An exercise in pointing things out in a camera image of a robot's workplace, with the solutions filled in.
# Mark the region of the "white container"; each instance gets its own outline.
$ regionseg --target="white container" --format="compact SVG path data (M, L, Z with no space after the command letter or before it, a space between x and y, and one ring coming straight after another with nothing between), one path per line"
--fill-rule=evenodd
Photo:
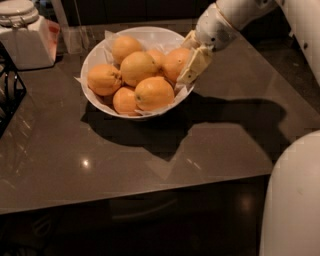
M0 41L18 70L54 65L57 43L52 33L59 29L52 32L49 24L31 1L0 2Z

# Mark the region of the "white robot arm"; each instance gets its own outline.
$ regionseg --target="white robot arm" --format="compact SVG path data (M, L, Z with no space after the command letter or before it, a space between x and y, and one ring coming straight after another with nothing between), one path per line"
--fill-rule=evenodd
M319 0L217 0L183 43L194 54L180 75L192 82L253 19L279 5L320 85ZM294 142L278 159L268 185L260 256L320 255L320 131Z
M194 53L178 81L191 83L210 64L212 49L229 45L252 20L280 6L320 84L320 2L318 0L217 0L200 16L184 47Z

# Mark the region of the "orange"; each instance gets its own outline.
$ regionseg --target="orange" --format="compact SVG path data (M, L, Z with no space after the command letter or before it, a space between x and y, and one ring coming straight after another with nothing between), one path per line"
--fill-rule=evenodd
M94 93L108 96L120 88L121 73L110 64L98 64L88 71L87 83Z
M130 86L137 84L148 77L158 73L154 59L146 52L134 52L121 63L120 71L123 81Z
M172 82L177 82L181 70L189 58L190 50L187 48L179 47L170 51L164 59L162 69L164 75Z
M150 49L146 52L155 60L158 69L161 69L165 58L164 53L157 49Z
M174 91L164 77L150 77L142 80L135 89L138 107L150 111L166 107L174 101Z
M125 57L136 51L142 51L141 43L134 37L125 35L117 37L111 48L113 59L119 65Z
M137 107L134 88L130 86L121 87L113 96L113 107L122 115L139 116L140 114L135 112Z

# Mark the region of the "white bowl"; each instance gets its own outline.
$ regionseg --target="white bowl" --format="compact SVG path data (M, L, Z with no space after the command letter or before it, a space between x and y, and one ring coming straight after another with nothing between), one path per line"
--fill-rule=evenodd
M159 28L159 27L130 28L130 29L122 30L116 33L116 35L130 35L136 38L138 41L140 41L143 47L145 48L145 50L156 47L158 49L161 48L161 50L165 54L168 53L170 50L179 47L184 40L184 37L181 36L180 34L177 34L174 31L164 29L164 28ZM152 111L149 113L144 113L144 115L142 116L120 115L116 113L113 109L108 107L106 104L104 104L103 98L93 93L87 86L86 81L87 81L88 70L90 70L94 65L101 64L101 63L108 63L108 64L115 65L110 52L110 40L107 41L107 39L104 39L98 45L96 45L86 57L81 68L80 82L81 82L83 93L86 96L86 98L89 100L89 102L91 102L92 105L94 105L96 108L98 108L102 112L105 112L111 116L138 121L138 120L146 120L151 117L163 115L170 109L177 106L181 101L183 101L191 93L191 91L194 88L194 84L192 85L180 84L179 88L183 88L183 90L181 90L179 94L175 97L174 103L166 108Z

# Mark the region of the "bowl of oranges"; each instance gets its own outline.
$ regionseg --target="bowl of oranges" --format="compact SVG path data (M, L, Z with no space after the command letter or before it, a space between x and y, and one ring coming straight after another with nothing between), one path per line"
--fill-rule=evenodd
M147 120L182 102L193 84L177 78L190 57L184 37L160 27L106 31L86 57L78 79L85 97L111 116Z

